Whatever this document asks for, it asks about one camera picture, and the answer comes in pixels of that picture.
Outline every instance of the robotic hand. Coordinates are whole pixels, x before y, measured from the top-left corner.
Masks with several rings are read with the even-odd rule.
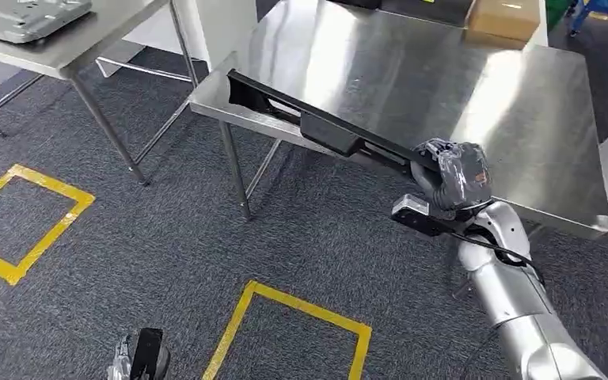
[[[462,240],[458,259],[500,335],[511,375],[606,378],[579,350],[549,302],[518,215],[509,204],[491,199],[481,147],[432,139],[417,150],[438,162],[439,171],[411,162],[426,200],[402,196],[392,219],[427,236],[446,233]]]

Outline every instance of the yellow floor marking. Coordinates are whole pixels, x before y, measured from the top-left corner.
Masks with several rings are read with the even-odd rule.
[[[45,252],[45,249],[47,249],[53,241],[57,240],[59,235],[61,235],[78,215],[94,201],[94,196],[87,192],[83,192],[78,188],[58,181],[55,178],[48,177],[18,164],[13,165],[13,167],[8,169],[6,174],[0,178],[0,190],[14,177],[24,178],[27,181],[31,181],[48,190],[71,198],[76,201],[76,204],[45,234],[45,236],[43,236],[42,239],[40,239],[40,241],[36,243],[36,245],[34,245],[19,264],[13,265],[0,259],[0,277],[10,285],[15,285],[17,281],[24,277],[33,263],[35,263],[43,252]]]
[[[342,329],[346,329],[348,331],[358,334],[358,343],[355,345],[355,354],[353,356],[351,372],[348,374],[348,378],[353,380],[360,379],[360,375],[363,372],[365,357],[367,356],[367,349],[369,348],[369,339],[371,338],[371,327],[356,321],[352,321],[337,313],[325,310],[320,306],[315,306],[313,303],[309,303],[307,301],[293,297],[292,295],[289,295],[287,293],[283,293],[282,291],[278,291],[272,287],[262,285],[257,281],[251,280],[245,286],[245,289],[243,290],[243,294],[239,299],[237,307],[234,309],[234,313],[232,314],[230,323],[227,324],[225,333],[222,335],[222,338],[220,338],[218,347],[215,349],[215,353],[213,354],[213,357],[211,358],[211,361],[208,364],[206,372],[203,373],[203,380],[212,380],[218,373],[218,370],[222,365],[222,361],[225,359],[227,351],[230,349],[230,344],[232,344],[232,340],[234,340],[234,336],[236,335],[239,329],[241,320],[243,319],[243,316],[246,310],[248,309],[248,305],[253,299],[253,294],[261,295],[263,297],[280,302],[286,306],[303,311],[304,313],[312,315],[316,318],[320,318],[323,321],[327,321],[334,325],[337,325]]]

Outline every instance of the table surface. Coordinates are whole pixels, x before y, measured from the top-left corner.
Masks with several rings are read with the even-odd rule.
[[[28,44],[0,41],[0,62],[67,79],[152,16],[168,0],[93,0],[89,14]]]
[[[301,142],[296,126],[228,103],[235,68],[410,149],[433,137],[479,143],[493,195],[521,216],[585,237],[608,231],[583,56],[484,47],[459,28],[325,0],[282,0],[238,46],[192,109]]]

